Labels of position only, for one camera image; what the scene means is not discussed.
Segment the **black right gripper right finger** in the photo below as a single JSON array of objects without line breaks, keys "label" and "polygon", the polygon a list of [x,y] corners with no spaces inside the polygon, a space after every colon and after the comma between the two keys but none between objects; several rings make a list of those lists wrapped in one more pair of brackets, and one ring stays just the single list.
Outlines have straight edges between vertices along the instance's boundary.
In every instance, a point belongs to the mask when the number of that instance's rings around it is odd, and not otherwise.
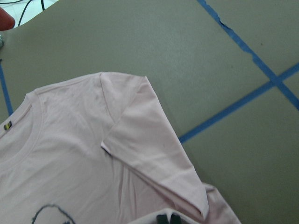
[{"label": "black right gripper right finger", "polygon": [[171,215],[170,224],[180,224],[180,215],[173,213]]}]

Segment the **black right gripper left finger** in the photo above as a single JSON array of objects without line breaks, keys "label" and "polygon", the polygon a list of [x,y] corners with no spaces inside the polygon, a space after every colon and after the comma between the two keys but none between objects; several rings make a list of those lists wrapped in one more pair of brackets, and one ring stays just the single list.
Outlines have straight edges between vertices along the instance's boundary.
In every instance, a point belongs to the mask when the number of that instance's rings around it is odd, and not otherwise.
[{"label": "black right gripper left finger", "polygon": [[169,224],[168,217],[166,214],[156,216],[157,224]]}]

